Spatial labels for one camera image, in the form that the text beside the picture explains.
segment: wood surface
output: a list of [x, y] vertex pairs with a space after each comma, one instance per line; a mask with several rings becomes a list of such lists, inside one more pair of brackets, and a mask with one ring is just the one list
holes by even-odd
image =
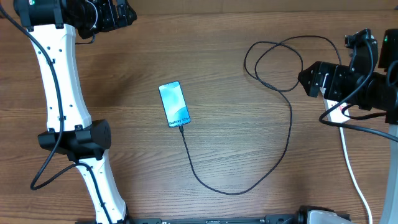
[[[17, 17], [13, 2], [14, 0], [2, 0], [7, 13], [12, 17]], [[398, 7], [396, 0], [129, 0], [129, 3], [138, 16], [226, 12], [393, 10]]]
[[[397, 21], [395, 11], [141, 16], [131, 27], [99, 34], [93, 45], [77, 46], [85, 103], [93, 119], [106, 118], [111, 125], [111, 167], [131, 215], [263, 217], [317, 205], [366, 223], [338, 129], [318, 122], [324, 111], [321, 98], [308, 97], [300, 85], [286, 94], [294, 123], [284, 160], [252, 191], [225, 196], [204, 188], [192, 175], [178, 129], [167, 126], [158, 87], [175, 80], [182, 84], [192, 117], [185, 135], [202, 181], [228, 192], [245, 190], [278, 160], [289, 124], [285, 101], [244, 73], [250, 45], [323, 35], [338, 46], [347, 64], [345, 34], [367, 27], [381, 40]], [[37, 143], [37, 135], [46, 130], [43, 84], [27, 37], [4, 19], [0, 30], [0, 223], [94, 219], [76, 169], [44, 189], [29, 189], [49, 154]], [[302, 54], [305, 68], [317, 60], [338, 62], [324, 40], [297, 39], [289, 45]], [[250, 54], [251, 71], [268, 47], [258, 46]], [[299, 71], [299, 58], [286, 49], [270, 52], [259, 66], [265, 81], [283, 89], [294, 85]], [[360, 125], [388, 131], [382, 118]], [[346, 130], [346, 139], [358, 184], [377, 223], [386, 192], [389, 142], [352, 130]], [[69, 164], [66, 156], [56, 155], [40, 181]]]

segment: thin black cable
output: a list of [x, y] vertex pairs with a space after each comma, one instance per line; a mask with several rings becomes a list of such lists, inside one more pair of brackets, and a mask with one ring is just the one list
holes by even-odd
[[[341, 63], [341, 59], [340, 59], [340, 55], [339, 55], [338, 49], [337, 49], [336, 46], [335, 46], [330, 40], [328, 40], [327, 38], [325, 38], [325, 37], [319, 37], [319, 36], [312, 36], [312, 35], [310, 35], [310, 36], [300, 36], [300, 37], [318, 37], [318, 38], [322, 38], [322, 39], [325, 39], [325, 40], [329, 41], [329, 43], [331, 43], [332, 46], [335, 48], [336, 53], [337, 53], [337, 56], [338, 56], [339, 61], [340, 61], [340, 63]], [[265, 54], [268, 53], [269, 51], [271, 51], [272, 49], [274, 49], [274, 48], [276, 48], [276, 47], [278, 47], [278, 46], [283, 46], [283, 47], [286, 47], [286, 48], [288, 48], [289, 50], [295, 52], [295, 53], [298, 55], [298, 57], [300, 58], [300, 61], [301, 61], [301, 71], [303, 71], [303, 58], [302, 58], [302, 56], [301, 56], [295, 49], [293, 49], [292, 47], [289, 47], [288, 45], [283, 44], [283, 42], [288, 41], [288, 40], [290, 40], [290, 39], [294, 39], [294, 38], [299, 38], [299, 37], [292, 37], [292, 38], [286, 39], [286, 40], [284, 40], [284, 41], [282, 41], [282, 42], [279, 42], [279, 43], [277, 43], [277, 42], [271, 42], [271, 41], [259, 41], [259, 42], [256, 42], [256, 43], [252, 44], [252, 46], [249, 48], [249, 50], [247, 51], [246, 56], [245, 56], [245, 58], [244, 58], [243, 65], [244, 65], [244, 69], [245, 69], [245, 71], [248, 73], [248, 75], [250, 75], [253, 79], [255, 79], [255, 80], [261, 82], [261, 83], [262, 83], [264, 86], [266, 86], [267, 88], [270, 88], [271, 90], [277, 91], [277, 92], [284, 98], [284, 100], [287, 102], [287, 104], [288, 104], [288, 106], [289, 106], [289, 110], [290, 110], [289, 131], [288, 131], [288, 133], [287, 133], [287, 140], [286, 140], [285, 149], [284, 149], [284, 151], [283, 151], [281, 157], [279, 158], [279, 160], [278, 160], [278, 161], [276, 162], [276, 164], [272, 167], [272, 169], [271, 169], [268, 173], [266, 173], [263, 177], [261, 177], [253, 186], [251, 186], [250, 188], [248, 188], [247, 190], [244, 190], [244, 191], [242, 191], [242, 192], [229, 193], [229, 192], [223, 192], [223, 191], [214, 189], [214, 188], [212, 188], [212, 187], [206, 185], [204, 182], [202, 182], [202, 181], [200, 180], [200, 178], [197, 176], [197, 174], [196, 174], [196, 172], [195, 172], [195, 169], [194, 169], [194, 167], [193, 167], [192, 160], [191, 160], [191, 156], [190, 156], [190, 154], [189, 154], [189, 150], [188, 150], [188, 146], [187, 146], [187, 142], [186, 142], [186, 140], [185, 140], [185, 135], [184, 135], [184, 131], [183, 131], [183, 126], [179, 126], [180, 132], [181, 132], [181, 135], [182, 135], [182, 139], [183, 139], [183, 142], [184, 142], [184, 145], [185, 145], [185, 150], [187, 151], [188, 160], [189, 160], [189, 163], [190, 163], [190, 166], [191, 166], [192, 173], [193, 173], [193, 175], [195, 176], [196, 180], [199, 181], [199, 183], [201, 183], [201, 184], [202, 184], [204, 187], [206, 187], [207, 189], [212, 190], [212, 191], [217, 192], [217, 193], [220, 193], [220, 194], [225, 194], [225, 195], [242, 195], [242, 194], [245, 194], [245, 193], [249, 192], [250, 190], [252, 190], [253, 188], [255, 188], [258, 184], [260, 184], [260, 182], [261, 182], [262, 180], [264, 180], [264, 179], [265, 179], [265, 178], [266, 178], [266, 177], [279, 165], [279, 163], [280, 163], [280, 162], [282, 161], [282, 159], [284, 158], [284, 156], [285, 156], [285, 154], [286, 154], [286, 152], [287, 152], [287, 148], [288, 148], [288, 146], [289, 146], [290, 134], [291, 134], [291, 130], [292, 130], [293, 109], [292, 109], [292, 105], [290, 104], [290, 101], [286, 98], [286, 96], [283, 94], [283, 92], [288, 92], [288, 91], [293, 90], [293, 89], [299, 84], [299, 82], [297, 82], [292, 88], [290, 88], [290, 89], [288, 89], [288, 90], [280, 90], [280, 89], [278, 89], [278, 88], [272, 86], [271, 84], [262, 81], [262, 80], [259, 78], [257, 72], [256, 72], [256, 76], [250, 74], [250, 72], [248, 71], [247, 66], [246, 66], [246, 60], [247, 60], [247, 57], [248, 57], [248, 55], [249, 55], [249, 52], [251, 51], [251, 49], [252, 49], [255, 45], [257, 45], [257, 44], [274, 44], [275, 46], [273, 46], [273, 47], [271, 47], [270, 49], [268, 49], [268, 50], [261, 56], [261, 58], [263, 58], [263, 56], [265, 56]]]
[[395, 61], [393, 61], [393, 62], [390, 64], [390, 66], [388, 67], [388, 70], [387, 70], [387, 77], [386, 77], [386, 84], [387, 84], [387, 86], [395, 85], [395, 84], [397, 83], [397, 81], [398, 81], [398, 79], [397, 79], [397, 77], [396, 77], [396, 80], [395, 80], [393, 83], [390, 83], [390, 78], [391, 78], [392, 69], [394, 68], [394, 66], [395, 66], [397, 63], [398, 63], [398, 60], [395, 60]]
[[348, 108], [353, 107], [353, 106], [354, 106], [354, 105], [352, 105], [352, 104], [345, 106], [345, 107], [341, 110], [341, 113], [342, 113], [344, 116], [346, 116], [347, 118], [355, 119], [355, 120], [358, 120], [358, 121], [363, 121], [363, 120], [372, 119], [372, 118], [378, 118], [378, 117], [387, 115], [386, 112], [382, 112], [382, 113], [372, 113], [372, 114], [367, 114], [367, 115], [364, 115], [364, 116], [350, 116], [350, 115], [345, 114], [345, 113], [346, 113], [346, 110], [347, 110]]
[[58, 135], [58, 139], [57, 142], [55, 143], [54, 148], [51, 150], [51, 153], [49, 154], [49, 156], [47, 157], [47, 159], [45, 160], [45, 162], [43, 163], [42, 167], [40, 168], [40, 170], [37, 172], [36, 176], [34, 177], [32, 183], [30, 184], [30, 189], [31, 190], [38, 190], [41, 189], [42, 187], [46, 186], [47, 184], [51, 183], [53, 180], [55, 180], [57, 177], [59, 177], [61, 174], [63, 174], [64, 172], [66, 172], [67, 170], [71, 169], [72, 167], [75, 166], [85, 166], [88, 171], [91, 174], [91, 177], [93, 178], [93, 182], [94, 182], [94, 186], [95, 186], [95, 190], [99, 199], [99, 202], [101, 203], [101, 207], [104, 209], [106, 218], [108, 219], [109, 223], [112, 224], [112, 219], [109, 216], [109, 213], [106, 209], [106, 207], [104, 206], [104, 203], [102, 201], [101, 198], [101, 194], [100, 191], [98, 189], [98, 184], [96, 182], [95, 176], [93, 171], [91, 170], [91, 167], [86, 165], [86, 164], [81, 164], [81, 163], [77, 163], [77, 164], [73, 164], [68, 166], [67, 168], [61, 170], [58, 174], [55, 174], [53, 177], [51, 177], [49, 180], [45, 181], [43, 184], [40, 184], [38, 186], [35, 186], [37, 180], [39, 179], [39, 177], [42, 175], [43, 171], [45, 170], [45, 168], [47, 167], [47, 165], [49, 164], [51, 158], [54, 156], [55, 152], [58, 149], [58, 146], [61, 142], [61, 138], [62, 138], [62, 134], [63, 134], [63, 126], [64, 126], [64, 118], [63, 118], [63, 110], [62, 110], [62, 101], [61, 101], [61, 92], [60, 92], [60, 87], [59, 87], [59, 83], [58, 83], [58, 78], [57, 75], [55, 73], [55, 69], [54, 69], [54, 65], [48, 55], [48, 53], [45, 51], [45, 49], [43, 48], [43, 46], [30, 34], [28, 33], [22, 26], [20, 26], [2, 7], [2, 4], [0, 2], [0, 12], [4, 15], [4, 17], [6, 19], [8, 19], [16, 28], [18, 28], [23, 34], [25, 34], [26, 36], [28, 36], [28, 38], [37, 46], [37, 48], [39, 48], [39, 50], [43, 53], [49, 67], [51, 70], [51, 74], [54, 80], [54, 85], [55, 85], [55, 92], [57, 94], [57, 101], [58, 101], [58, 110], [60, 113], [60, 132]]
[[95, 41], [95, 33], [93, 33], [93, 38], [92, 38], [92, 40], [90, 42], [87, 42], [87, 43], [75, 43], [75, 44], [76, 45], [94, 44], [94, 41]]
[[330, 109], [326, 110], [325, 112], [323, 112], [321, 114], [321, 116], [319, 117], [319, 122], [321, 122], [322, 124], [326, 124], [329, 126], [334, 126], [334, 127], [339, 127], [339, 128], [349, 128], [349, 129], [353, 129], [353, 130], [357, 130], [357, 131], [363, 131], [366, 133], [371, 133], [371, 134], [376, 134], [378, 136], [393, 140], [395, 142], [398, 142], [398, 138], [396, 136], [393, 136], [391, 134], [387, 134], [384, 133], [382, 131], [379, 130], [375, 130], [375, 129], [371, 129], [371, 128], [365, 128], [365, 127], [361, 127], [361, 126], [357, 126], [357, 125], [352, 125], [352, 124], [345, 124], [345, 123], [336, 123], [336, 122], [332, 122], [332, 121], [326, 121], [324, 120], [324, 118], [330, 113], [332, 112], [334, 109], [336, 109], [337, 107], [339, 107], [340, 105], [342, 105], [343, 103], [345, 103], [347, 100], [349, 100], [351, 97], [353, 97], [355, 94], [357, 94], [357, 92], [365, 85], [367, 84], [367, 82], [369, 81], [369, 79], [372, 76], [373, 73], [373, 54], [372, 54], [372, 48], [371, 45], [368, 41], [364, 41], [364, 43], [366, 44], [366, 47], [368, 48], [368, 52], [369, 52], [369, 58], [371, 61], [371, 66], [370, 66], [370, 71], [369, 74], [367, 75], [367, 77], [365, 78], [365, 80], [357, 87], [357, 89], [355, 89], [352, 93], [350, 93], [345, 99], [341, 100], [339, 103], [337, 103], [335, 106], [332, 106]]

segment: robot end effector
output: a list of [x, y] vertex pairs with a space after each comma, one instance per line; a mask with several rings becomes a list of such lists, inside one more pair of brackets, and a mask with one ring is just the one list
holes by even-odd
[[69, 24], [82, 39], [131, 25], [137, 14], [127, 0], [14, 0], [14, 9], [29, 32], [34, 26]]
[[298, 75], [308, 96], [317, 97], [319, 88], [325, 88], [325, 99], [341, 101], [362, 84], [369, 72], [371, 78], [347, 103], [358, 105], [362, 110], [377, 108], [387, 112], [386, 122], [398, 124], [398, 29], [387, 30], [382, 43], [379, 68], [389, 70], [387, 75], [374, 72], [377, 64], [377, 40], [369, 29], [345, 36], [346, 47], [353, 49], [349, 66], [328, 62], [315, 62]]

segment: charging cable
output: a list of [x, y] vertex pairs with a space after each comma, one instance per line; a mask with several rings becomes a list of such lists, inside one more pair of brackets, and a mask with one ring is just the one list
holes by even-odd
[[[325, 93], [325, 89], [321, 88], [322, 94]], [[338, 102], [333, 101], [333, 100], [326, 100], [323, 99], [325, 103], [325, 108], [326, 110], [332, 108], [334, 105], [336, 105]], [[328, 114], [328, 120], [331, 122], [337, 122], [337, 123], [344, 123], [349, 120], [349, 114], [348, 110], [343, 110], [344, 107], [346, 107], [347, 104], [343, 103], [341, 106], [337, 107], [334, 109], [331, 113]], [[365, 197], [362, 194], [361, 189], [358, 186], [358, 183], [356, 182], [354, 172], [351, 168], [351, 164], [349, 163], [349, 158], [348, 158], [348, 153], [347, 153], [347, 146], [346, 146], [346, 139], [344, 137], [344, 131], [342, 127], [339, 127], [340, 130], [340, 138], [341, 138], [341, 145], [343, 146], [343, 152], [344, 152], [344, 158], [347, 164], [348, 172], [349, 175], [351, 176], [351, 179], [353, 180], [353, 184], [355, 186], [356, 191], [358, 192], [358, 195], [361, 197], [361, 200], [363, 202], [363, 205], [366, 208], [366, 211], [368, 213], [368, 218], [369, 218], [369, 224], [373, 224], [373, 218], [372, 218], [372, 212], [371, 209], [369, 208], [369, 205], [365, 199]]]

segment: smartphone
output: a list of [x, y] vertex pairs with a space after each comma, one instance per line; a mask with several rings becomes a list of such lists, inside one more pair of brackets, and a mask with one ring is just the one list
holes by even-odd
[[170, 128], [191, 122], [180, 82], [161, 85], [159, 92]]

